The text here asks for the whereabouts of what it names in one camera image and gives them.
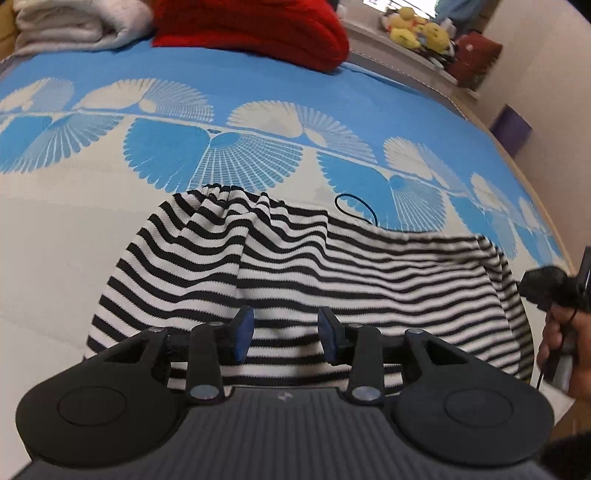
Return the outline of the person right hand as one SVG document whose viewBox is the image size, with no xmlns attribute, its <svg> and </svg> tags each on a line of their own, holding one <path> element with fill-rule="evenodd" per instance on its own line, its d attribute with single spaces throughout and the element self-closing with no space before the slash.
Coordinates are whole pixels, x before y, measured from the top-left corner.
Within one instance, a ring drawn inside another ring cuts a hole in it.
<svg viewBox="0 0 591 480">
<path fill-rule="evenodd" d="M 554 303 L 546 314 L 537 365 L 547 379 L 549 358 L 568 344 L 569 334 L 576 336 L 577 360 L 572 368 L 566 392 L 575 400 L 590 402 L 590 314 Z"/>
</svg>

